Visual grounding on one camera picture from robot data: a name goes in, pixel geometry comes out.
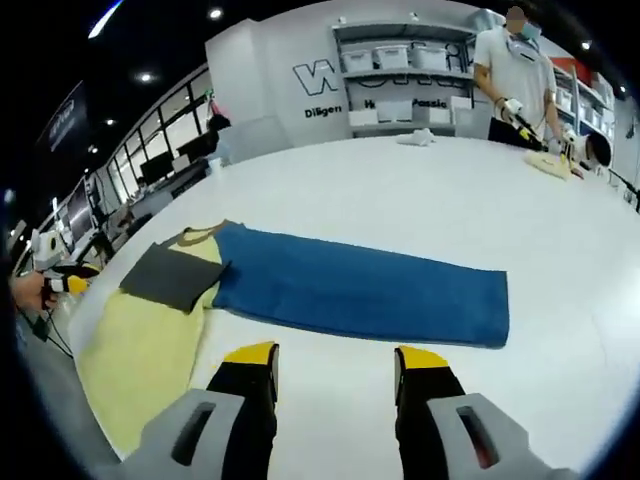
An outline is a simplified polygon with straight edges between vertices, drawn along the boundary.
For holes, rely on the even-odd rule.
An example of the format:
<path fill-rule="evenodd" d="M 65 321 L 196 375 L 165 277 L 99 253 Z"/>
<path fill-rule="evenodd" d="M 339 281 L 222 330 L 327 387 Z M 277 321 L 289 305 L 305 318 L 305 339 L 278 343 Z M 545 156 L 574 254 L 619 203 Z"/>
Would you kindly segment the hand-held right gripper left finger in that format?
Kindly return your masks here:
<path fill-rule="evenodd" d="M 206 389 L 191 389 L 144 427 L 121 479 L 265 479 L 277 434 L 279 345 L 227 354 Z"/>

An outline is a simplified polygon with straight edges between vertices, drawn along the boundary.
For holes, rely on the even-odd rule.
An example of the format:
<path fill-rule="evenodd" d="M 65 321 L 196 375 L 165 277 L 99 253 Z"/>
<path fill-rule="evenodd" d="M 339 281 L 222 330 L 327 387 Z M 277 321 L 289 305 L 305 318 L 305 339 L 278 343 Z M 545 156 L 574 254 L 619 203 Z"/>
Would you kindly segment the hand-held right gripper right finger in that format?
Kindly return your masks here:
<path fill-rule="evenodd" d="M 406 345 L 394 350 L 395 435 L 405 479 L 577 479 L 533 453 L 528 432 L 448 362 Z"/>

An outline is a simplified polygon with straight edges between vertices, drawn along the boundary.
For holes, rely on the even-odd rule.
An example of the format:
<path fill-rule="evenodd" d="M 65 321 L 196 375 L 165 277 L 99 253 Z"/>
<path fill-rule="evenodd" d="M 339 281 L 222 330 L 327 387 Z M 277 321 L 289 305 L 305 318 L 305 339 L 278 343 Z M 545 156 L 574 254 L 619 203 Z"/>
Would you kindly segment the person's left hand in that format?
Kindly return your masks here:
<path fill-rule="evenodd" d="M 37 271 L 32 271 L 10 280 L 10 292 L 14 304 L 23 310 L 43 312 L 57 305 L 55 294 L 43 295 L 46 278 Z"/>

